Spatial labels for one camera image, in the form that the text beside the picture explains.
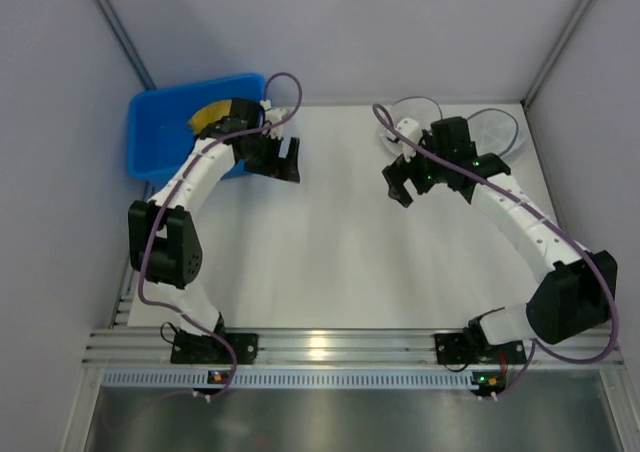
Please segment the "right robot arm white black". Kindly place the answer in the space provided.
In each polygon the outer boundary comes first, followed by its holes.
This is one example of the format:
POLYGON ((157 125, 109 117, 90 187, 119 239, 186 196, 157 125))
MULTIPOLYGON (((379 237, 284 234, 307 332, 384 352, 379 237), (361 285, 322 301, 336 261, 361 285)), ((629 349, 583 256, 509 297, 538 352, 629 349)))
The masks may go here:
POLYGON ((592 253, 567 236, 527 196, 496 154, 479 154, 463 117, 436 121, 423 128, 406 117, 396 124, 382 120, 402 145, 382 171, 388 195, 403 207, 418 194, 443 184, 494 224, 527 263, 536 280, 524 302, 481 314, 464 332, 478 351, 533 340, 558 344, 591 328, 617 323, 614 310, 617 263, 610 253, 592 253))

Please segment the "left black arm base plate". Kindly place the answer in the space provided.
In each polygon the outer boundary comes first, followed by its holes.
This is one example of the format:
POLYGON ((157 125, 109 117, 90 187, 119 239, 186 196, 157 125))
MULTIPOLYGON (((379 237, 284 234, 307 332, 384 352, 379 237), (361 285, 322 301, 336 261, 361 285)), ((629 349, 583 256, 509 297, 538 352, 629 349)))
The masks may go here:
MULTIPOLYGON (((258 353, 259 336, 253 333, 228 333, 224 339, 235 352, 240 365, 251 365, 258 353)), ((198 336, 179 330, 173 339, 171 364, 211 365, 232 363, 231 353, 211 336, 198 336)))

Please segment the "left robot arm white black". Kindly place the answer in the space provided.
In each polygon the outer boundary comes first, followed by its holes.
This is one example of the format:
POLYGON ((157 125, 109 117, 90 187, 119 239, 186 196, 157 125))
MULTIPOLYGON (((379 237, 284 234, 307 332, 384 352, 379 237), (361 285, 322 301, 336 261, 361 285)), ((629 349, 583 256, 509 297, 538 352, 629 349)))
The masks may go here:
POLYGON ((195 217, 236 165, 249 173, 299 182, 300 141, 283 137, 293 115, 268 99, 233 98, 201 108, 187 122, 195 141, 185 162, 154 196, 131 204, 129 256, 139 274, 137 296, 146 306, 173 312, 180 331, 223 338, 223 316, 199 279, 204 252, 195 217))

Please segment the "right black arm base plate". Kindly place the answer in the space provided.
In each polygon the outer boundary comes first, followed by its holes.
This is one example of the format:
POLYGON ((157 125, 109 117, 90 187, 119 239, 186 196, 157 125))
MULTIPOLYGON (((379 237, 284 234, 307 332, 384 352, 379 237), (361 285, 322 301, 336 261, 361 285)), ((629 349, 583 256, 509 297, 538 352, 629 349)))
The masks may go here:
POLYGON ((437 363, 439 365, 523 365, 526 352, 522 341, 502 345, 489 345, 479 332, 467 328, 459 332, 434 335, 437 363))

